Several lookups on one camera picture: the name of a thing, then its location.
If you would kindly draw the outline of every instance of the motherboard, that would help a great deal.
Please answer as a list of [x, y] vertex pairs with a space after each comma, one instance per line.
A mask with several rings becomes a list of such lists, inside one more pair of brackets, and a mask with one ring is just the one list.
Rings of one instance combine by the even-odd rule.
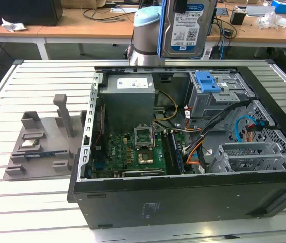
[[[110, 133], [105, 142], [106, 157], [95, 159], [93, 176], [108, 178], [142, 174], [167, 175], [174, 171], [182, 173], [182, 148], [186, 146], [184, 134], [154, 131], [150, 137], [148, 130], [142, 131], [144, 132], [138, 133], [137, 137], [135, 132]], [[141, 143], [148, 144], [150, 141], [152, 141], [152, 146], [140, 146]], [[174, 154], [174, 159], [168, 162], [167, 157], [171, 157], [171, 153]], [[181, 160], [181, 165], [177, 163], [178, 159]], [[174, 166], [168, 165], [172, 160], [175, 160], [173, 164], [176, 170]]]

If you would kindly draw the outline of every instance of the wooden desk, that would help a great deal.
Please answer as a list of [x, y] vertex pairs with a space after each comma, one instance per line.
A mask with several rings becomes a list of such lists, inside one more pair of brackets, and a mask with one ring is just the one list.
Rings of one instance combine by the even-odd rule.
[[[117, 16], [121, 13], [97, 13], [95, 18], [108, 18]], [[80, 9], [64, 9], [63, 17], [57, 26], [43, 26], [38, 37], [56, 37], [56, 38], [109, 38], [109, 39], [130, 39], [133, 34], [134, 13], [120, 17], [122, 22], [102, 23], [85, 18]]]
[[[227, 4], [228, 9], [235, 5]], [[80, 54], [83, 53], [82, 43], [128, 44], [133, 33], [134, 14], [122, 16], [122, 22], [101, 23], [85, 18], [80, 9], [64, 9], [63, 17], [57, 26], [27, 26], [28, 30], [10, 33], [0, 26], [0, 42], [32, 42], [37, 44], [42, 59], [48, 59], [45, 43], [79, 43]], [[95, 18], [106, 18], [120, 13], [97, 13]], [[229, 22], [229, 17], [220, 17]], [[232, 46], [245, 47], [286, 47], [286, 29], [258, 29], [254, 24], [256, 18], [246, 17], [238, 30]], [[206, 47], [212, 47], [220, 38], [217, 26], [213, 26], [210, 36], [207, 37]]]
[[[224, 4], [218, 4], [219, 8], [225, 8]], [[233, 5], [227, 5], [227, 8], [233, 9]], [[230, 16], [232, 12], [229, 12], [229, 17], [222, 16], [220, 19], [230, 22]], [[235, 46], [239, 42], [243, 43], [252, 43], [248, 46], [259, 46], [259, 43], [270, 43], [270, 46], [274, 47], [275, 45], [280, 46], [278, 43], [286, 44], [286, 28], [278, 27], [278, 29], [259, 29], [255, 24], [255, 17], [246, 16], [242, 25], [235, 25], [234, 27], [238, 30], [238, 34], [235, 39], [232, 40], [231, 45]], [[229, 25], [224, 24], [224, 27], [231, 28]], [[212, 29], [213, 35], [216, 35], [219, 38], [220, 30], [217, 26], [213, 26]]]

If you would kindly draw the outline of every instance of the white sticker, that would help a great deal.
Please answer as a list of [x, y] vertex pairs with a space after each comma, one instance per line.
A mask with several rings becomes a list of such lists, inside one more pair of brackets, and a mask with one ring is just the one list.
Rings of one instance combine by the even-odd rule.
[[25, 155], [26, 158], [39, 158], [39, 154]]
[[188, 6], [184, 13], [176, 13], [174, 16], [171, 45], [179, 46], [177, 50], [185, 51], [187, 46], [195, 46], [199, 32], [198, 18], [203, 15], [204, 5]]
[[213, 151], [211, 149], [207, 150], [207, 153], [204, 154], [204, 156], [211, 156], [213, 155]]
[[186, 119], [190, 119], [190, 112], [188, 110], [185, 110], [185, 117]]
[[217, 85], [220, 87], [227, 87], [228, 86], [226, 83], [217, 83]]
[[147, 87], [147, 78], [119, 78], [117, 80], [117, 89], [144, 89]]
[[198, 170], [200, 171], [200, 173], [204, 174], [205, 173], [205, 169], [199, 165]]

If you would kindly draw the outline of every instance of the metal workbench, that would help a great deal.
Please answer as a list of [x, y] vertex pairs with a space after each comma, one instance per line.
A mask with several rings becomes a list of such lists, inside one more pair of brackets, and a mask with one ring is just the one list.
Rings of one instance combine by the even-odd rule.
[[[275, 64], [258, 60], [198, 61], [198, 64], [223, 67], [241, 62], [248, 63], [286, 112], [286, 75]], [[168, 61], [167, 65], [196, 63], [177, 60]], [[78, 205], [66, 201], [69, 178], [20, 182], [2, 179], [22, 127], [20, 119], [24, 111], [36, 110], [40, 117], [55, 117], [53, 97], [66, 93], [71, 115], [78, 114], [86, 109], [94, 66], [126, 64], [123, 60], [46, 60], [24, 61], [9, 69], [0, 83], [0, 242], [286, 242], [286, 209], [265, 219], [91, 231]]]

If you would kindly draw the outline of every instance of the floor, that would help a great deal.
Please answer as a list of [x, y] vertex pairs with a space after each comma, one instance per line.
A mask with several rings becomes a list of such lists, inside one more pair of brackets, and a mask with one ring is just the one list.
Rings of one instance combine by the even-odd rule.
[[[39, 60], [35, 44], [31, 43], [1, 43], [4, 49], [14, 59]], [[87, 54], [80, 55], [77, 44], [48, 44], [48, 52], [51, 59], [122, 59], [126, 45], [112, 46], [110, 44], [84, 44], [84, 50]], [[254, 52], [256, 48], [231, 47], [228, 51], [227, 59], [255, 59]], [[276, 64], [286, 73], [286, 55], [282, 49], [264, 49], [258, 56], [261, 59], [273, 59]], [[12, 60], [0, 48], [0, 81], [6, 71], [10, 68]]]

